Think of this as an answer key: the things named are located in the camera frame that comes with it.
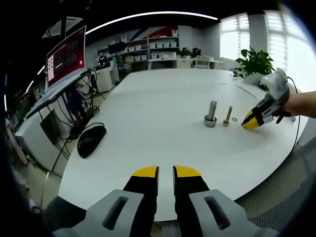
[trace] computer mouse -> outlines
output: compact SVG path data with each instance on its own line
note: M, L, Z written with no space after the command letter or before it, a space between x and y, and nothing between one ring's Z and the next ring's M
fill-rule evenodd
M84 131L77 144L79 156L87 158L91 155L106 133L107 130L103 125L94 126Z

